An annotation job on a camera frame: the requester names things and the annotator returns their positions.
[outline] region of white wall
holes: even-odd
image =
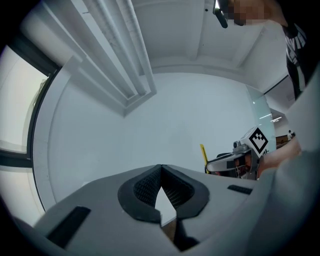
[[[125,160],[120,148],[124,127],[123,117],[71,81],[67,84],[48,141],[49,177],[57,202],[83,182],[128,171],[122,168]]]
[[[45,213],[31,168],[0,166],[0,195],[11,214],[31,226]]]
[[[255,125],[244,84],[210,75],[154,76],[158,93],[125,118],[69,82],[51,123],[49,177],[58,202],[84,182],[155,164],[204,171],[200,144],[213,159]],[[175,211],[164,193],[162,223]]]
[[[285,116],[283,116],[279,122],[274,122],[274,131],[276,137],[287,135],[289,130],[291,130],[291,128],[289,127],[288,120]]]
[[[203,74],[155,74],[158,93],[125,118],[124,169],[172,164],[204,171],[255,125],[244,84]]]
[[[27,146],[32,101],[47,77],[6,46],[0,58],[0,141],[3,148]]]

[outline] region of person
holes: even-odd
[[[287,137],[288,137],[288,141],[291,141],[291,139],[292,139],[291,130],[289,130],[289,133],[287,134]]]
[[[298,0],[217,0],[226,17],[240,26],[274,21],[280,24],[286,41],[286,63],[295,99],[303,92],[320,60],[319,23],[310,10],[318,1]]]

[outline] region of glass panel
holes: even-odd
[[[0,149],[26,153],[31,115],[47,76],[6,46],[0,57]]]
[[[247,86],[251,101],[252,108],[256,118],[256,125],[261,129],[264,136],[269,141],[267,146],[267,152],[272,152],[277,149],[276,147],[276,136],[275,136],[275,127],[274,123],[271,122],[272,114],[267,103],[265,95],[253,89],[250,86]]]
[[[291,139],[289,131],[291,131],[291,134],[294,134],[294,130],[290,127],[285,115],[295,102],[295,92],[290,77],[287,76],[284,78],[276,87],[270,90],[265,97],[271,108],[276,147],[281,148]]]
[[[31,168],[0,165],[0,195],[10,213],[31,226],[45,213]]]

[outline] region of white ceiling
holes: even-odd
[[[133,17],[124,14],[121,2],[44,0],[21,30],[60,65],[70,56],[89,59],[124,94],[124,108],[144,102],[134,78],[145,75],[146,67],[153,73],[220,76],[261,92],[287,73],[285,38],[274,23],[240,27],[230,20],[224,29],[212,13],[213,0],[132,0]],[[129,28],[135,19],[137,27]],[[138,48],[136,28],[142,34]],[[151,78],[148,83],[152,88]],[[149,91],[145,100],[152,97]]]

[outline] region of black t-shirt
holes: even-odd
[[[297,99],[320,60],[320,45],[316,45],[320,29],[318,19],[315,18],[319,10],[313,6],[317,1],[277,0],[277,2],[288,23],[288,27],[282,26],[287,45],[286,63],[294,87],[294,96]]]

